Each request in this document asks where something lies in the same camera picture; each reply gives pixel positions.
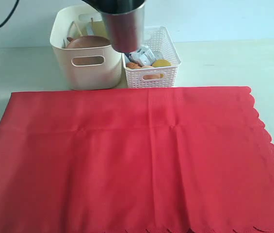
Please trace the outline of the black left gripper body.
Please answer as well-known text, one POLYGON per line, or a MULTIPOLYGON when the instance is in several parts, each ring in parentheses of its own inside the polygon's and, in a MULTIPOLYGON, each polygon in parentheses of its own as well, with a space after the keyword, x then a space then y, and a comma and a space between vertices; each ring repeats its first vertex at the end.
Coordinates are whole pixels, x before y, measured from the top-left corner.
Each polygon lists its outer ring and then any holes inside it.
POLYGON ((97 11, 107 14, 123 14, 144 5, 145 0, 82 0, 97 11))

